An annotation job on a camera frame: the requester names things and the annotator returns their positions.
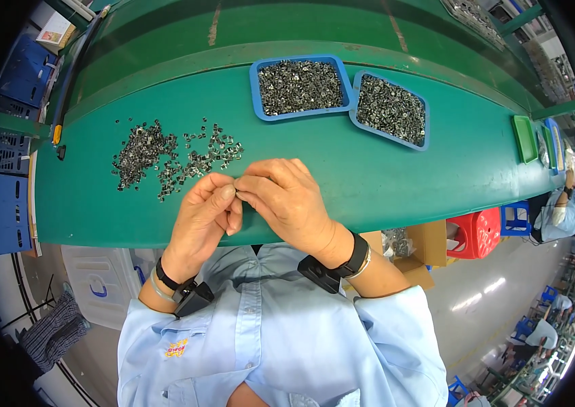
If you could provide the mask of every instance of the silver bangle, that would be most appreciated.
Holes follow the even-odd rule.
[[[350,275],[350,276],[346,277],[345,279],[346,280],[354,279],[365,271],[365,268],[367,268],[369,263],[371,263],[371,248],[368,248],[368,250],[367,250],[367,258],[365,259],[365,261],[366,261],[365,267],[362,267],[359,272],[357,272],[356,274]]]
[[[156,291],[159,297],[167,299],[168,301],[176,302],[174,299],[172,299],[172,297],[170,297],[166,293],[162,292],[161,289],[159,289],[159,286],[156,285],[156,281],[154,281],[155,275],[156,275],[156,267],[154,267],[154,269],[152,270],[152,275],[149,276],[149,279],[152,281],[152,287],[154,287],[154,291]]]

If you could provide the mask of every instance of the gray floor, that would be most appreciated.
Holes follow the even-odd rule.
[[[426,291],[439,352],[448,379],[458,375],[470,383],[498,358],[516,322],[554,280],[568,252],[569,240],[534,247],[520,238],[500,243],[482,260],[461,260],[433,270],[435,287]],[[35,299],[45,298],[67,281],[57,245],[42,245],[43,256],[23,256],[25,274]],[[80,383],[101,406],[115,406],[117,342],[120,332],[97,326],[64,356]]]

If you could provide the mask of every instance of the blue plastic crate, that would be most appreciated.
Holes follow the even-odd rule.
[[[0,94],[39,108],[55,56],[31,38],[20,37],[0,77]]]
[[[423,103],[424,109],[426,111],[426,124],[424,127],[424,129],[425,129],[424,131],[426,132],[426,134],[425,134],[425,137],[423,138],[423,145],[422,146],[412,144],[411,142],[407,142],[407,141],[400,139],[396,136],[393,136],[389,133],[381,132],[380,130],[377,130],[377,129],[370,127],[370,126],[366,126],[366,125],[364,125],[358,121],[357,110],[358,110],[358,101],[360,99],[360,84],[362,83],[364,75],[369,75],[369,76],[377,77],[379,79],[384,79],[385,81],[389,82],[392,85],[402,87],[406,91],[412,93],[417,98],[419,98],[421,103]],[[428,143],[430,142],[430,106],[428,105],[428,102],[426,102],[426,100],[423,98],[423,96],[409,90],[405,86],[402,86],[402,85],[400,85],[400,84],[394,82],[393,80],[388,79],[384,76],[374,74],[373,72],[368,71],[368,70],[361,70],[355,75],[355,78],[353,79],[353,101],[351,102],[351,109],[349,110],[349,117],[351,118],[351,122],[353,122],[353,124],[355,124],[356,126],[358,126],[359,128],[361,128],[363,130],[366,130],[367,132],[372,132],[373,134],[378,134],[381,137],[384,137],[384,138],[389,139],[391,141],[398,142],[399,144],[403,144],[404,146],[409,147],[410,149],[417,150],[417,151],[425,151],[428,149]]]
[[[21,157],[27,156],[30,138],[16,133],[0,133],[0,173],[27,175],[30,162]]]
[[[557,167],[551,170],[555,175],[563,174],[566,172],[566,156],[564,154],[564,141],[561,138],[559,125],[553,118],[546,118],[544,124],[550,130],[550,138],[552,139],[553,149],[557,158]]]
[[[312,61],[312,62],[328,62],[332,64],[337,72],[337,76],[341,83],[341,103],[342,106],[339,108],[329,108],[329,109],[314,109],[300,111],[296,113],[284,113],[282,115],[267,116],[263,111],[263,102],[260,97],[260,85],[258,83],[258,71],[266,66],[274,65],[281,61]],[[255,61],[251,68],[249,68],[249,79],[251,81],[251,97],[254,104],[254,112],[261,120],[267,122],[273,122],[276,120],[284,120],[286,118],[303,117],[303,116],[313,116],[313,115],[323,115],[325,113],[335,113],[341,111],[348,111],[351,108],[351,82],[349,81],[349,76],[346,74],[346,69],[344,68],[344,63],[341,59],[335,55],[329,54],[313,54],[313,55],[294,55],[292,57],[282,57],[282,58],[267,58],[261,59],[260,61]]]
[[[0,175],[0,255],[31,248],[27,179]]]
[[[0,113],[36,121],[39,118],[39,110],[30,105],[18,102],[0,94]]]

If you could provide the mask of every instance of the embroidered logo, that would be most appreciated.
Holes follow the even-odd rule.
[[[167,357],[176,356],[179,357],[183,355],[183,351],[186,348],[186,343],[188,343],[188,338],[185,338],[183,341],[179,341],[177,343],[170,342],[168,351],[166,352]]]

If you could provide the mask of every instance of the green plastic tray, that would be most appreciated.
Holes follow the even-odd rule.
[[[552,142],[552,134],[550,129],[541,126],[543,129],[543,138],[545,139],[545,146],[548,148],[548,157],[550,158],[550,168],[557,168],[557,152],[555,151],[555,143]]]
[[[527,116],[513,116],[512,124],[521,161],[529,164],[538,159],[538,148],[536,147],[535,133],[530,119]]]

